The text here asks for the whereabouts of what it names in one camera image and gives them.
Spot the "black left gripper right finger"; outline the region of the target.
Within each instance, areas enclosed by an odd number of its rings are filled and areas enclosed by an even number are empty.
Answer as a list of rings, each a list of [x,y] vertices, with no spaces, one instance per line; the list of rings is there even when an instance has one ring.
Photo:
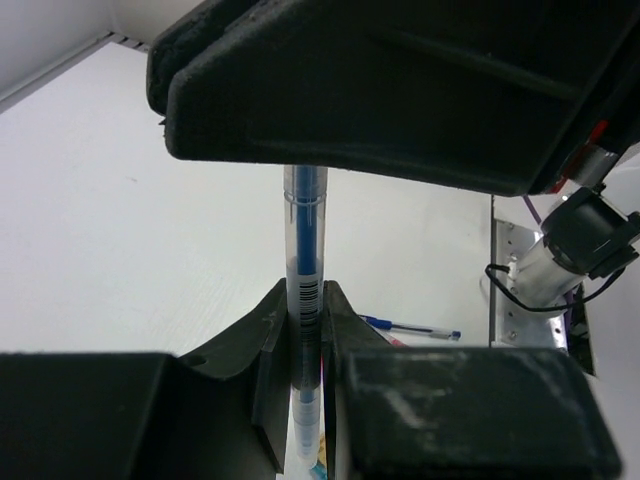
[[[396,347],[324,285],[332,479],[618,479],[588,381],[542,348]]]

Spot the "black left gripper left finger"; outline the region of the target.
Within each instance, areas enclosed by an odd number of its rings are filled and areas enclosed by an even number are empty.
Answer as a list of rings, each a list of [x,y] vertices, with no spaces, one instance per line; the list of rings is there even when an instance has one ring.
[[[5,479],[273,479],[289,418],[286,289],[186,355],[1,358]]]

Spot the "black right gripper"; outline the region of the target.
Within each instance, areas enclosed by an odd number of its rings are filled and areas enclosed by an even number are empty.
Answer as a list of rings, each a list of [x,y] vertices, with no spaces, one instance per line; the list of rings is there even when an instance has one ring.
[[[549,191],[572,181],[593,187],[639,141],[639,3],[561,137],[549,164]]]

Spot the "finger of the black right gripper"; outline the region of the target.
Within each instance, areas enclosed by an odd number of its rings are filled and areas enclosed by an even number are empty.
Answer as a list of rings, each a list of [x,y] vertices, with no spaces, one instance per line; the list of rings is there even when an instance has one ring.
[[[519,196],[635,1],[205,1],[152,43],[181,160],[320,165]]]

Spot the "teal blue pen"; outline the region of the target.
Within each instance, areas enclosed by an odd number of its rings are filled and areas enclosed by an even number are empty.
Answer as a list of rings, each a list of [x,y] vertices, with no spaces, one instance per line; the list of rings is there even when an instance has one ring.
[[[327,480],[328,479],[326,467],[320,462],[317,462],[309,470],[309,475],[310,475],[310,478],[312,480]]]

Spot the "clear blue gel pen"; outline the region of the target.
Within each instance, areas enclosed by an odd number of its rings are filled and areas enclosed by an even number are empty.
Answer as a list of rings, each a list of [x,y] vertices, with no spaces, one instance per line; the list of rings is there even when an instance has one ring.
[[[291,333],[292,413],[296,454],[312,470],[320,444],[321,320],[324,307],[328,169],[286,166],[286,305]]]

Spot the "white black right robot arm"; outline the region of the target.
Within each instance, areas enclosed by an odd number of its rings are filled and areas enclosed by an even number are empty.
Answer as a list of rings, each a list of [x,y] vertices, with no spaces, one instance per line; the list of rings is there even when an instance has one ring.
[[[583,184],[543,225],[591,278],[639,217],[596,203],[639,140],[635,1],[205,1],[161,33],[147,100],[180,160],[318,165],[507,197]]]

